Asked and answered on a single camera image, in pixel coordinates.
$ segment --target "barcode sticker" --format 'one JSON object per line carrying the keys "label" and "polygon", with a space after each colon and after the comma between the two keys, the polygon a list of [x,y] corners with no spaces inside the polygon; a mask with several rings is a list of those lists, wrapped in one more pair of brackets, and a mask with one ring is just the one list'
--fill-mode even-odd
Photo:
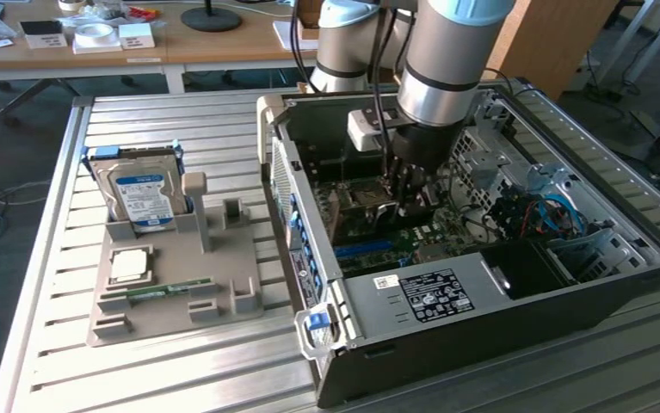
{"label": "barcode sticker", "polygon": [[373,282],[376,284],[376,289],[382,290],[384,288],[398,286],[398,276],[396,274],[386,275],[384,277],[374,277]]}

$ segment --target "wooden desk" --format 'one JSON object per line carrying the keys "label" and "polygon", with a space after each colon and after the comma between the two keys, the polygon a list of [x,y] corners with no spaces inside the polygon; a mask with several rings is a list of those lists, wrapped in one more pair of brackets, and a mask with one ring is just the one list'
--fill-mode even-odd
{"label": "wooden desk", "polygon": [[[0,48],[0,80],[38,79],[48,77],[93,77],[160,73],[166,77],[169,93],[184,93],[181,75],[189,71],[268,69],[292,67],[292,54],[281,48],[272,23],[286,20],[269,15],[234,9],[244,19],[242,25],[225,33],[202,33],[181,24],[181,12],[196,4],[156,3],[145,7],[157,9],[166,24],[154,28],[156,47],[122,52],[74,55],[70,46],[53,49],[29,49],[22,38],[13,46]],[[289,8],[274,4],[253,4],[252,8],[277,15]],[[54,0],[32,0],[32,3],[8,3],[4,22],[20,30],[18,22],[46,20],[62,12]],[[66,30],[70,44],[72,29]],[[310,63],[313,52],[304,53]]]}

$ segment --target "green circuit board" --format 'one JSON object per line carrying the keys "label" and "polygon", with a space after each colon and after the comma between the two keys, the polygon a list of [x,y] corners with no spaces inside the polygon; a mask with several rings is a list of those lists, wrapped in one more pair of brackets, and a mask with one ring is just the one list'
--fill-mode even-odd
{"label": "green circuit board", "polygon": [[334,247],[382,245],[369,252],[337,256],[345,277],[457,256],[477,244],[452,205],[441,206],[421,225],[373,237],[366,211],[374,211],[392,201],[377,178],[320,184],[314,188],[314,199]]}

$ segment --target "hard drive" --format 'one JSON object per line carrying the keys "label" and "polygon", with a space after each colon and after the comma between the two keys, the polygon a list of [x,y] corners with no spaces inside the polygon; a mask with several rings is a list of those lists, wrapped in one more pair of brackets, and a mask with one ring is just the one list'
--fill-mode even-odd
{"label": "hard drive", "polygon": [[130,221],[136,233],[174,228],[173,217],[189,212],[181,190],[181,148],[104,146],[82,156],[97,182],[110,221]]}

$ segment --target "aluminum extrusion table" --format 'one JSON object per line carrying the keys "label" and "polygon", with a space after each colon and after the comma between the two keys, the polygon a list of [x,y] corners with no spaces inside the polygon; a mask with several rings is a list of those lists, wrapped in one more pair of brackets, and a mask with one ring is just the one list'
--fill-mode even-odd
{"label": "aluminum extrusion table", "polygon": [[[0,411],[316,411],[256,161],[254,102],[276,92],[82,99],[70,110],[0,368]],[[530,92],[521,100],[660,228],[657,191],[542,96]],[[545,151],[533,137],[516,138],[530,153]],[[186,170],[208,176],[206,205],[238,196],[250,209],[266,313],[89,348],[105,210],[80,148],[172,139],[184,146]],[[660,412],[660,290],[594,329],[337,409],[349,410]]]}

